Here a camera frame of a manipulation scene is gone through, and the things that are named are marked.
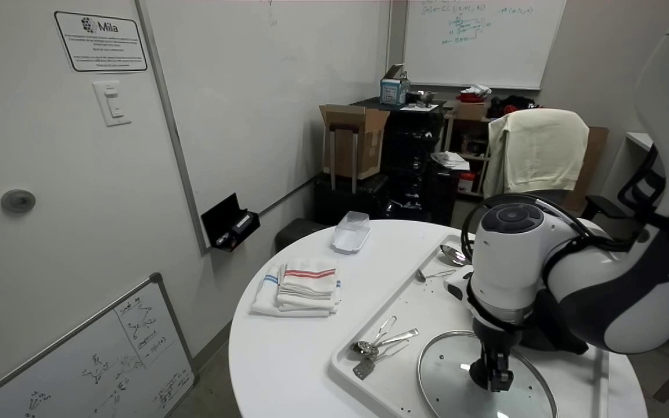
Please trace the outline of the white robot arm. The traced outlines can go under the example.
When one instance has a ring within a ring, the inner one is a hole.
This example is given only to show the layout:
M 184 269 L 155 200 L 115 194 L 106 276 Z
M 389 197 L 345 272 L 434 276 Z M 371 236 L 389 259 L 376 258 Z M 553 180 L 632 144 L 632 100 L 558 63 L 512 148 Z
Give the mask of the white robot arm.
M 501 393 L 512 386 L 510 351 L 642 352 L 669 343 L 669 174 L 632 194 L 642 222 L 619 244 L 558 203 L 496 194 L 459 244 L 470 259 L 466 303 L 481 340 L 468 376 Z

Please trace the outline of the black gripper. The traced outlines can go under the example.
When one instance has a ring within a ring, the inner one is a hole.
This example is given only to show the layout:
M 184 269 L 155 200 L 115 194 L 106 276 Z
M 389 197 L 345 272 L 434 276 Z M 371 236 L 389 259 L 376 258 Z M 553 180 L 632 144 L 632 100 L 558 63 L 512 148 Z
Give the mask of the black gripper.
M 468 366 L 470 380 L 490 393 L 509 390 L 512 383 L 509 352 L 520 340 L 520 329 L 484 324 L 481 319 L 473 319 L 470 329 L 481 340 L 481 354 Z

